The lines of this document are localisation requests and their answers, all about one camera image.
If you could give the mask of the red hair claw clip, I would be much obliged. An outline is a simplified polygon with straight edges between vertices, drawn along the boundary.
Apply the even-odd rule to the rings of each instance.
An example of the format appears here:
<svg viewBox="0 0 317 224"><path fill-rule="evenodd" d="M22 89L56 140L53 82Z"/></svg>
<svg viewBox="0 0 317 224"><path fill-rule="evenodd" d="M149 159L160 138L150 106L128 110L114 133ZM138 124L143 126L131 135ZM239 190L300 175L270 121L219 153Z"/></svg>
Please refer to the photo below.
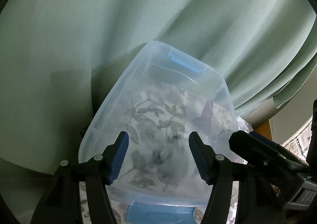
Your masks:
<svg viewBox="0 0 317 224"><path fill-rule="evenodd" d="M207 101L204 105L201 115L193 119L193 125L199 134L209 136L214 126L213 102Z"/></svg>

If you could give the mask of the green curtain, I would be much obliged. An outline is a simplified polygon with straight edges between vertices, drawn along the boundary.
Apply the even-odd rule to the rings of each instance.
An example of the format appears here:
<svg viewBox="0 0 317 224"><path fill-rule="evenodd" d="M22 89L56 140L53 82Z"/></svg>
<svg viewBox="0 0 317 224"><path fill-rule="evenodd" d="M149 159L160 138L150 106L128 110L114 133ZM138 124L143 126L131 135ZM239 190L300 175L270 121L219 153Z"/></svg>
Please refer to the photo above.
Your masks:
<svg viewBox="0 0 317 224"><path fill-rule="evenodd" d="M209 64L246 117L316 67L308 0L1 0L1 158L53 173L152 40Z"/></svg>

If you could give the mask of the orange wooden bed frame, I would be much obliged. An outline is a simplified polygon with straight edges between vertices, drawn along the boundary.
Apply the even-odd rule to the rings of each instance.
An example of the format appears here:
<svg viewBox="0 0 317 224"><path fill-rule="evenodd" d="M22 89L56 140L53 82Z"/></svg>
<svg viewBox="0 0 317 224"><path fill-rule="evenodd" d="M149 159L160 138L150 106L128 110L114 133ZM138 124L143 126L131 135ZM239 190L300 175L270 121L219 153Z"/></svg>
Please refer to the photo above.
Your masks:
<svg viewBox="0 0 317 224"><path fill-rule="evenodd" d="M272 141L272 134L270 129L270 123L269 121L265 121L263 124L259 125L255 128L255 132L264 136L268 140Z"/></svg>

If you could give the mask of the white bed headboard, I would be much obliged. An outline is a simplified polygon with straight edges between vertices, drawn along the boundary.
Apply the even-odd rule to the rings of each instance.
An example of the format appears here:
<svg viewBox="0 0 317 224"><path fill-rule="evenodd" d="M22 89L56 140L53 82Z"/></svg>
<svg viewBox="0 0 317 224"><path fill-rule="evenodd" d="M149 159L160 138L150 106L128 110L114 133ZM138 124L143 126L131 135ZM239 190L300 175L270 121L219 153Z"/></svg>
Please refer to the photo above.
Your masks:
<svg viewBox="0 0 317 224"><path fill-rule="evenodd" d="M316 100L316 70L286 106L269 119L272 140L283 144L303 127L312 116Z"/></svg>

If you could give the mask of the beige quilted bedspread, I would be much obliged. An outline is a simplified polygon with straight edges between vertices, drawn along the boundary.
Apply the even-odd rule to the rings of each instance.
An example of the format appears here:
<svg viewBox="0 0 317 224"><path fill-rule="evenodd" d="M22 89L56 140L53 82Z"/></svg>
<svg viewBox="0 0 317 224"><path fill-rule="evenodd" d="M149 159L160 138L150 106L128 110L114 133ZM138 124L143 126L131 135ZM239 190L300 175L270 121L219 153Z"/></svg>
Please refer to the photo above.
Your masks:
<svg viewBox="0 0 317 224"><path fill-rule="evenodd" d="M302 160L306 160L312 136L312 118L309 120L286 142L282 144L284 148L298 156Z"/></svg>

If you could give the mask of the clear plastic storage bin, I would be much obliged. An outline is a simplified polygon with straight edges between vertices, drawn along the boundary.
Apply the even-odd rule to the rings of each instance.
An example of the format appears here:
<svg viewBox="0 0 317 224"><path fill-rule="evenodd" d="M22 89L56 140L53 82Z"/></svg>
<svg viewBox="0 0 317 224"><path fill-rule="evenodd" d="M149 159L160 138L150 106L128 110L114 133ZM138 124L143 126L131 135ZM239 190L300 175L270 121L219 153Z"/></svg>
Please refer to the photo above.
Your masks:
<svg viewBox="0 0 317 224"><path fill-rule="evenodd" d="M147 43L106 96L79 148L87 162L130 139L119 177L107 187L119 223L197 223L211 194L189 148L204 144L233 162L238 130L225 80L209 65L159 41Z"/></svg>

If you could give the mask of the floral white blanket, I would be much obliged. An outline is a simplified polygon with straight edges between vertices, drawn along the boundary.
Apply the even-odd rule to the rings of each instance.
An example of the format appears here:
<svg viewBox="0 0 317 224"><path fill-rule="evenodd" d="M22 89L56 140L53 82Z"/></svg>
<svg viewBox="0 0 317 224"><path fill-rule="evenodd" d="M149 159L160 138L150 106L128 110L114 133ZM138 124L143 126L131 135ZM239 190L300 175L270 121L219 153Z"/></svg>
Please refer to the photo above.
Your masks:
<svg viewBox="0 0 317 224"><path fill-rule="evenodd" d="M234 131L249 132L251 126L216 101L163 83L105 101L81 143L79 161L101 154L126 131L130 142L119 177L107 187L115 207L205 207L212 188L200 177L189 134L196 131L192 121L201 115L207 101L213 102L215 119L210 135L200 134L202 141L241 162L229 150L228 140Z"/></svg>

